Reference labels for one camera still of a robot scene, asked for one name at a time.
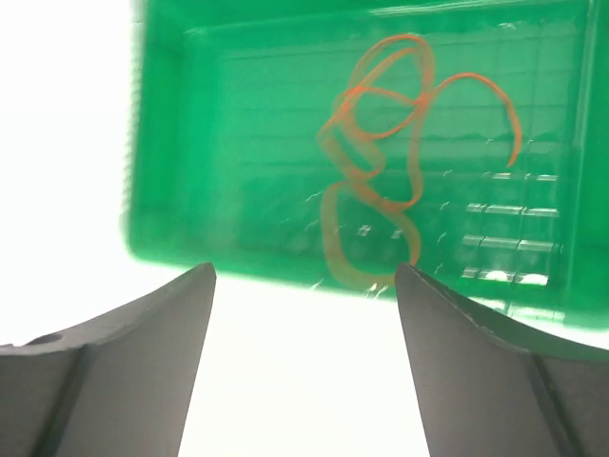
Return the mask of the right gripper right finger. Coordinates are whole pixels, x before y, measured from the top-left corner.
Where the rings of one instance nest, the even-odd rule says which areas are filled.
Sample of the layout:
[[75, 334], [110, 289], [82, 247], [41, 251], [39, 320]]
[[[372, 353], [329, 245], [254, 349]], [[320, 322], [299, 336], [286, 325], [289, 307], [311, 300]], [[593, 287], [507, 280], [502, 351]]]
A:
[[604, 456], [608, 352], [529, 327], [402, 264], [395, 286], [433, 456]]

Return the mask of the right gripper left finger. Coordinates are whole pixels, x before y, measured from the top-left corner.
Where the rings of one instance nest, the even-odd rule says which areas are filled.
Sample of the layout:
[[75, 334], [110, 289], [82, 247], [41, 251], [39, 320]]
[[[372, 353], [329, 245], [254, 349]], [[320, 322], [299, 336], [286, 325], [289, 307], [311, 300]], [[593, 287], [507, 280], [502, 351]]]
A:
[[86, 322], [2, 346], [2, 454], [177, 455], [215, 285], [201, 264]]

